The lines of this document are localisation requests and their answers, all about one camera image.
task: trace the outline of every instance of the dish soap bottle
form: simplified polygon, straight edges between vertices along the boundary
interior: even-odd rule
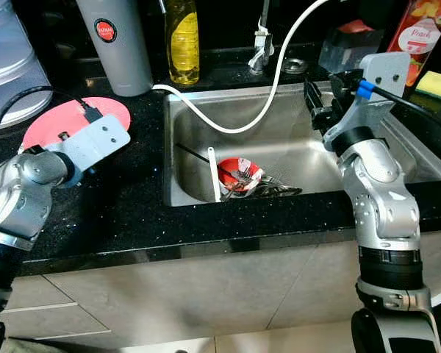
[[[194,0],[166,0],[165,35],[168,69],[175,83],[199,80],[198,17]]]

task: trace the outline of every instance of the sink basin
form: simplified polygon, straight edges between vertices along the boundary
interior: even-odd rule
[[[318,87],[325,105],[330,105],[329,82],[319,82]],[[236,128],[257,116],[269,92],[269,87],[262,87],[187,96],[217,124]],[[441,160],[393,115],[385,116],[374,133],[386,139],[406,174],[406,182],[441,180]],[[169,95],[165,100],[165,203],[183,206],[214,202],[209,164],[176,147],[176,143],[204,157],[212,146],[218,161],[248,158],[267,175],[302,188],[303,193],[342,190],[337,157],[325,150],[321,140],[320,133],[312,130],[302,84],[279,86],[266,116],[254,128],[237,135],[215,131],[180,99]]]

